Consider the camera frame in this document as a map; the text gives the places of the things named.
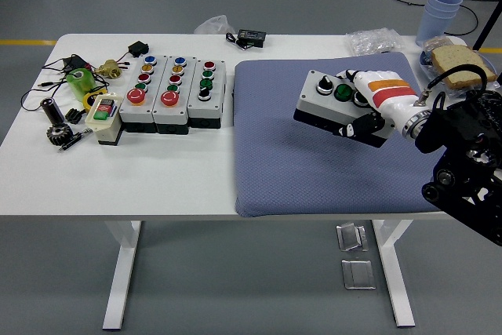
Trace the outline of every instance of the gear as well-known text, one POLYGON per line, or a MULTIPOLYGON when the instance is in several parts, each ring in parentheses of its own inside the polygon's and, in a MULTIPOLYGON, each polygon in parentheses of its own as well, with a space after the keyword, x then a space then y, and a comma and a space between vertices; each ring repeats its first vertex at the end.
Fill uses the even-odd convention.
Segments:
POLYGON ((69 125, 61 123, 59 125, 54 125, 47 129, 47 137, 49 141, 54 145, 63 145, 70 141, 73 136, 73 132, 69 125))

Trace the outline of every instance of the black cylinder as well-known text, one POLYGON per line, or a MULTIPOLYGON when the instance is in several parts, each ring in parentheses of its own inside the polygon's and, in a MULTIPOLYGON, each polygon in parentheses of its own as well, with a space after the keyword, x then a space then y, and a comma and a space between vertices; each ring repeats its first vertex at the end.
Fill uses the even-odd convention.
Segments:
POLYGON ((56 101, 53 98, 45 98, 40 102, 40 106, 44 109, 47 118, 49 118, 53 126, 64 123, 64 116, 61 114, 61 110, 57 107, 56 101))

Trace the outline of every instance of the white table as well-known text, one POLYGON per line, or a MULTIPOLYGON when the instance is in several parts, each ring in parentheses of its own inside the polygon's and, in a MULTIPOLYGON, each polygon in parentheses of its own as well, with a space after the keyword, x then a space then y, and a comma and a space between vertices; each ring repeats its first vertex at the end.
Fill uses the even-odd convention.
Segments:
MULTIPOLYGON (((420 49, 403 37, 401 51, 424 84, 420 49)), ((263 49, 241 51, 224 35, 65 35, 47 63, 78 54, 95 67, 118 59, 135 41, 152 55, 196 56, 225 60, 227 95, 221 129, 191 129, 186 136, 123 133, 117 147, 102 146, 94 136, 58 153, 45 137, 50 122, 42 110, 23 109, 0 147, 0 216, 104 220, 120 242, 104 329, 122 325, 129 278, 142 220, 373 220, 398 326, 414 326, 394 242, 412 220, 449 218, 444 213, 387 215, 292 215, 243 219, 235 212, 231 92, 235 65, 243 60, 319 59, 350 56, 343 36, 268 35, 263 49), (211 150, 210 158, 203 151, 211 150), (220 182, 217 187, 207 182, 220 182)), ((130 55, 125 60, 136 64, 130 55)), ((35 85, 60 76, 44 70, 35 85)), ((130 72, 110 80, 110 91, 125 94, 130 72)), ((26 107, 37 107, 44 93, 31 93, 26 107)), ((63 85, 55 95, 61 111, 82 105, 63 85)), ((74 131, 84 128, 72 126, 74 131)))

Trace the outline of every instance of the brass fitting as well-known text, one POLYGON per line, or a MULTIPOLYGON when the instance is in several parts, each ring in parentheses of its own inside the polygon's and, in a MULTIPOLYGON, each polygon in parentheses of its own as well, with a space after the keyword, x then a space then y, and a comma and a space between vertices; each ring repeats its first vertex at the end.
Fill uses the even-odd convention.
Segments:
POLYGON ((122 75, 122 70, 118 67, 117 62, 109 59, 96 70, 96 73, 107 78, 118 78, 122 75))

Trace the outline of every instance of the blue button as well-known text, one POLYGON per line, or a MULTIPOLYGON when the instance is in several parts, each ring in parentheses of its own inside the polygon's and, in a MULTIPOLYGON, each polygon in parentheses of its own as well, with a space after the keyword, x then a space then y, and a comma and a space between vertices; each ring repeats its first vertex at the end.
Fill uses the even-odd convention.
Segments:
POLYGON ((183 58, 183 57, 180 56, 179 58, 176 58, 174 60, 174 64, 176 66, 182 66, 182 67, 184 67, 187 64, 187 60, 185 58, 183 58))

